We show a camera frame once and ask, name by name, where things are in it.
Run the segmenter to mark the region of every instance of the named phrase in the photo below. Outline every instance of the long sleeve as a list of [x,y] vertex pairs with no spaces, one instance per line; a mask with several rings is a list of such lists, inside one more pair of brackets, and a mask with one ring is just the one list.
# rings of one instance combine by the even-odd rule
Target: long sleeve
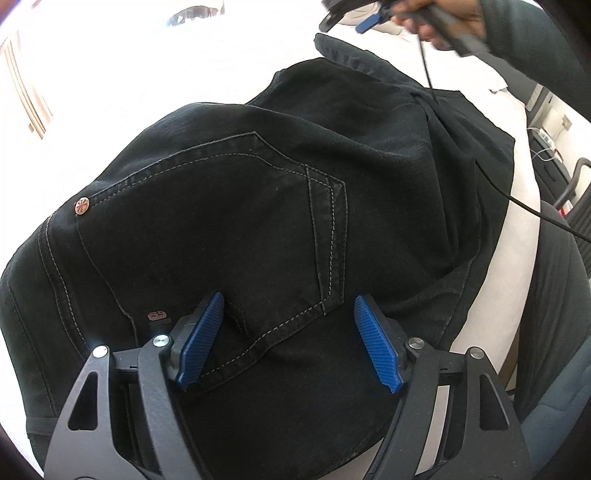
[[591,77],[548,15],[521,0],[480,0],[480,5],[491,53],[591,121]]

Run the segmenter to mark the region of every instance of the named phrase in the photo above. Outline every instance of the person's arm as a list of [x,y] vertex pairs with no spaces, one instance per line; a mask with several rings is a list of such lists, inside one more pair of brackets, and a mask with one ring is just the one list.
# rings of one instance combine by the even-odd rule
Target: person's arm
[[[402,0],[395,12],[414,11],[432,0]],[[591,77],[546,13],[521,0],[437,0],[440,7],[465,21],[502,58],[532,80],[550,89],[591,121]],[[443,39],[428,25],[394,18],[437,48]]]

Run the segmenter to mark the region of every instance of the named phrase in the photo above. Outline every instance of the denim fabric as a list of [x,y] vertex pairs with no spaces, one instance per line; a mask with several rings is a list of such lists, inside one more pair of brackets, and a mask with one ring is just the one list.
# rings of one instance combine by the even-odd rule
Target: denim fabric
[[398,399],[353,300],[371,293],[449,346],[507,207],[474,158],[508,191],[514,141],[461,94],[436,103],[377,57],[317,41],[342,64],[327,53],[247,105],[171,113],[15,254],[1,325],[28,417],[59,413],[93,347],[141,345],[148,314],[175,322],[215,288],[226,315],[180,402],[216,480],[318,478],[383,436]]

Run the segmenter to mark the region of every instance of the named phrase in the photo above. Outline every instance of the white bed sheet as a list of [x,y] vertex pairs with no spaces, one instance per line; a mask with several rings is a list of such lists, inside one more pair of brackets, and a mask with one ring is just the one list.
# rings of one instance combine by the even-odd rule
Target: white bed sheet
[[[10,199],[9,206],[14,208],[5,208],[1,219],[4,231],[10,232],[0,252],[2,268],[12,252],[64,199],[90,183],[142,129],[187,103],[245,103],[267,87],[277,70],[318,57],[313,38],[325,14],[317,0],[301,0],[297,9],[287,2],[252,0],[234,4],[232,0],[226,1],[227,13],[222,17],[174,28],[158,26],[134,31],[130,27],[130,32],[121,33],[117,16],[113,16],[111,27],[105,24],[110,21],[105,17],[98,29],[94,24],[75,23],[72,15],[83,17],[79,2],[58,3],[63,8],[60,18],[56,18],[61,30],[60,24],[54,23],[51,28],[69,28],[70,38],[76,35],[76,42],[65,43],[62,38],[63,57],[45,61],[54,71],[69,71],[70,81],[65,85],[59,81],[47,84],[60,103],[39,155],[5,165],[5,176],[0,181],[5,197]],[[73,7],[74,3],[76,7],[68,9],[68,4]],[[93,2],[86,5],[89,12],[95,6]],[[150,18],[154,25],[164,25],[166,20],[160,10],[157,17]],[[337,25],[331,35],[373,51],[427,84],[415,37],[374,31],[357,35],[352,27],[343,25]],[[460,59],[453,52],[435,51],[430,46],[426,46],[426,52],[435,88],[460,90],[495,125],[515,138],[512,194],[539,208],[523,104],[503,90],[504,80],[480,60]],[[77,57],[76,70],[71,67],[72,57]],[[454,351],[480,345],[500,368],[525,303],[537,232],[535,217],[509,206],[490,274],[470,310],[466,327],[453,345]],[[2,354],[0,348],[0,382],[5,388],[0,422],[8,426],[7,431],[21,451],[32,458],[14,371]],[[432,442],[439,441],[436,424],[434,421]],[[361,477],[331,476],[351,480]]]

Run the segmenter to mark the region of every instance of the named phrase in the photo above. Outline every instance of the person's leg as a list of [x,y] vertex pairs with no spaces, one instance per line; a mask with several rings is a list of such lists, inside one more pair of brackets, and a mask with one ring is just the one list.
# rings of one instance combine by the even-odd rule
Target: person's leg
[[[548,203],[541,212],[566,222]],[[573,235],[540,222],[519,334],[515,411],[521,421],[591,333],[591,290]]]

